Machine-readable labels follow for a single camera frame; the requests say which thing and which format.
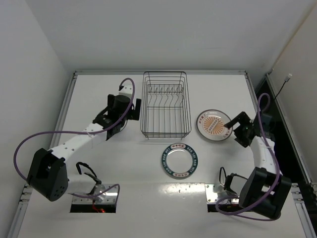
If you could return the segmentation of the orange sunburst plate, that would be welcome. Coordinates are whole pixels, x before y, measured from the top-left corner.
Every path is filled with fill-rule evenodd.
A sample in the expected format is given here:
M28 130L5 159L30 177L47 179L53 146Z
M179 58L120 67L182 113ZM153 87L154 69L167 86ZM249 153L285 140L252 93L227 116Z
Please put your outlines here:
M226 113L216 109L209 109L198 115L196 128L205 139L220 142L228 139L232 134L233 129L224 126L230 121L231 118Z

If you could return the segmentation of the teal rimmed plate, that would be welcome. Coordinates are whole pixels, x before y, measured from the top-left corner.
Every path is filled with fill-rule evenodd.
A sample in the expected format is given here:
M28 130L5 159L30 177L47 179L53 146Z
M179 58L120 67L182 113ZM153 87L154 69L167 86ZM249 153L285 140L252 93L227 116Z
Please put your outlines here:
M165 173L174 179L186 179L198 167L196 151L184 143L174 143L166 147L160 161Z

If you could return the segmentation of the white plate black line drawing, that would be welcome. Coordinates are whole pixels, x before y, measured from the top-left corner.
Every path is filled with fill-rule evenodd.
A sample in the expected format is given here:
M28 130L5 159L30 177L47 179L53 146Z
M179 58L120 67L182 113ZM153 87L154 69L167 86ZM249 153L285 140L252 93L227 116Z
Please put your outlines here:
M125 121L125 123L124 123L123 127L121 128L121 130L123 130L127 126L127 124L128 124L128 120Z

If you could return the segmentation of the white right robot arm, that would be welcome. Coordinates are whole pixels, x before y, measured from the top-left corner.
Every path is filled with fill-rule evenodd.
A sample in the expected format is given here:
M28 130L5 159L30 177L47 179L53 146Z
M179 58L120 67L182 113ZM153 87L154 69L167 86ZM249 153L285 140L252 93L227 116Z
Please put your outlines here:
M240 216L246 211L253 211L269 220L277 220L291 189L291 179L282 175L274 153L274 141L264 131L259 114L251 120L245 112L238 114L224 127L233 130L235 140L243 147L250 147L253 153L255 168L246 180L240 195L236 212L225 212L225 215Z

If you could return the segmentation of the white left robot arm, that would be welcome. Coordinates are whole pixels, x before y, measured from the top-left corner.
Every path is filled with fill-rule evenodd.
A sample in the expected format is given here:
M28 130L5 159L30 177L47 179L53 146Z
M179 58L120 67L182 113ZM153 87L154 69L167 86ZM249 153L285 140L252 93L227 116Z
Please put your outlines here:
M102 110L83 133L50 150L39 149L27 176L27 183L53 202L65 193L89 198L98 196L102 182L94 173L69 174L67 161L109 140L119 133L128 120L139 120L141 99L132 104L125 95L108 95L107 107Z

